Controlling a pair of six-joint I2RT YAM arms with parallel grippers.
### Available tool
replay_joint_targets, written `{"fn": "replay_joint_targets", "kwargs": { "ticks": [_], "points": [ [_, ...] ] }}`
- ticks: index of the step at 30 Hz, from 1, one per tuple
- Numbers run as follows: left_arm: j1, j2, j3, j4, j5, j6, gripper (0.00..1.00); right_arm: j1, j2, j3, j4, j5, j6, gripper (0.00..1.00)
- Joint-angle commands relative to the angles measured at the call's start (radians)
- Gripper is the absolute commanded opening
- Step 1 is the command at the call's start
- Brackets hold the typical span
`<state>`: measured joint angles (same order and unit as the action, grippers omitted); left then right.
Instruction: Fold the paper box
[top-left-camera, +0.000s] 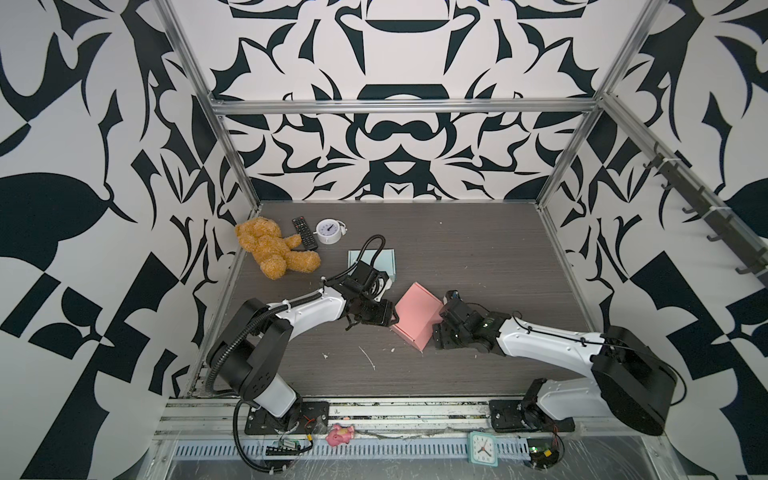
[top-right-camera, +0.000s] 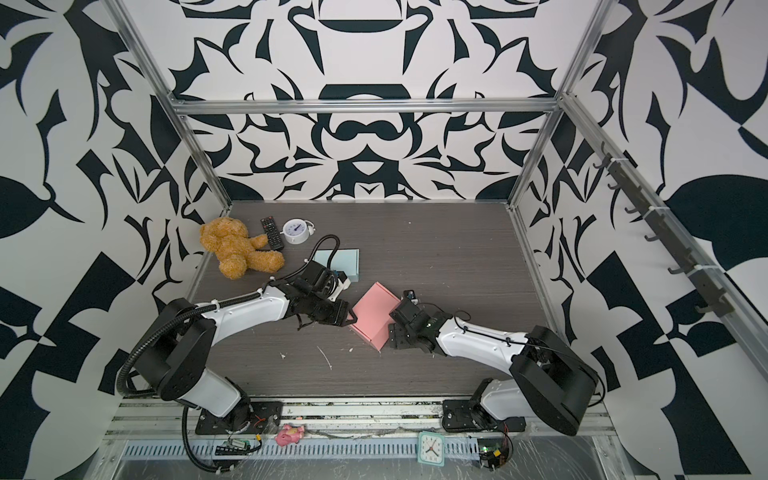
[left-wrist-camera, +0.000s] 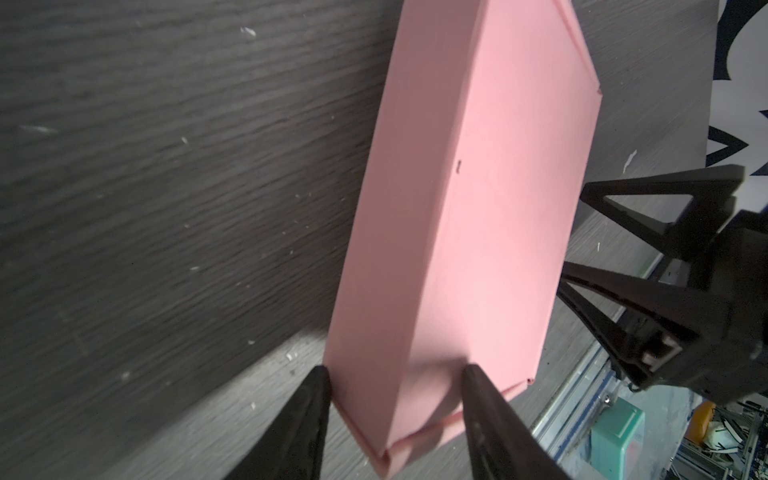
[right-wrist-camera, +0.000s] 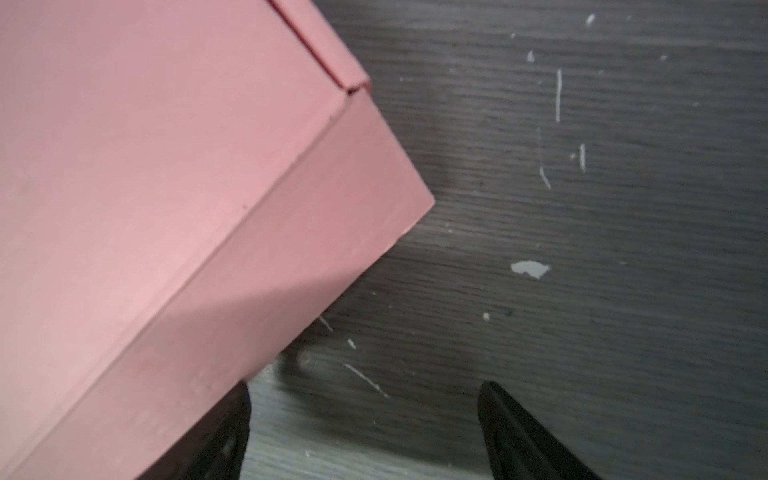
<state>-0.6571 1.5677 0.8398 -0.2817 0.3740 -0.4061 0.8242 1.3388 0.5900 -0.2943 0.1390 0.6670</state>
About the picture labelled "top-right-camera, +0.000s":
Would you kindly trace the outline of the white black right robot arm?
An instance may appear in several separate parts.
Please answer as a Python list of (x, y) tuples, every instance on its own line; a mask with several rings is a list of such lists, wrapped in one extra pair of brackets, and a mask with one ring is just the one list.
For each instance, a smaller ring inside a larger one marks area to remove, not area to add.
[(554, 431), (574, 436), (601, 388), (598, 373), (552, 330), (536, 326), (512, 333), (473, 324), (467, 313), (430, 313), (406, 298), (390, 312), (389, 342), (428, 354), (472, 360), (511, 376), (487, 378), (468, 400), (443, 402), (447, 432), (524, 429), (536, 416)]

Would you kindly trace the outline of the light blue paper box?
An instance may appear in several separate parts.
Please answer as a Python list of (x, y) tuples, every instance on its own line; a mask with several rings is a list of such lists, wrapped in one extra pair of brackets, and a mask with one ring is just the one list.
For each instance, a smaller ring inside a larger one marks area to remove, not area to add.
[(340, 249), (337, 250), (328, 263), (332, 250), (318, 250), (312, 257), (312, 260), (323, 266), (330, 266), (331, 270), (343, 272), (347, 278), (356, 283), (359, 281), (359, 250), (358, 249)]

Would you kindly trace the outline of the pink paper boxes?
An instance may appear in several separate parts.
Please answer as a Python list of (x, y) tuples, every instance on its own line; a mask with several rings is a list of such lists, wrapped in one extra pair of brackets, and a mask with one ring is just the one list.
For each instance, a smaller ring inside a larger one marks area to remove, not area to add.
[(390, 312), (399, 303), (399, 297), (381, 283), (374, 283), (352, 309), (357, 321), (350, 326), (351, 330), (368, 345), (381, 351), (389, 341), (389, 326), (394, 324)]

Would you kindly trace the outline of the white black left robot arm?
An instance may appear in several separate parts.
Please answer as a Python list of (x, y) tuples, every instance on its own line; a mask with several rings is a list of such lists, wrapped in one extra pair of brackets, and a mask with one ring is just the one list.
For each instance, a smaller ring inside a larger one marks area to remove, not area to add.
[(164, 307), (119, 369), (115, 388), (124, 398), (156, 395), (182, 405), (183, 419), (197, 410), (226, 434), (239, 434), (259, 417), (248, 394), (208, 366), (218, 342), (259, 325), (295, 317), (345, 327), (357, 316), (341, 293), (348, 275), (308, 257), (297, 270), (270, 278), (256, 291), (224, 301), (193, 304), (184, 298)]

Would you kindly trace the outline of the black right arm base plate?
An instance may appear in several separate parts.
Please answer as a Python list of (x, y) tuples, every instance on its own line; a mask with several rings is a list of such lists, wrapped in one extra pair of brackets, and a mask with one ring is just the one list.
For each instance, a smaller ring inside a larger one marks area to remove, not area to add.
[(449, 433), (524, 432), (524, 417), (497, 420), (471, 400), (444, 400), (442, 402), (442, 429)]

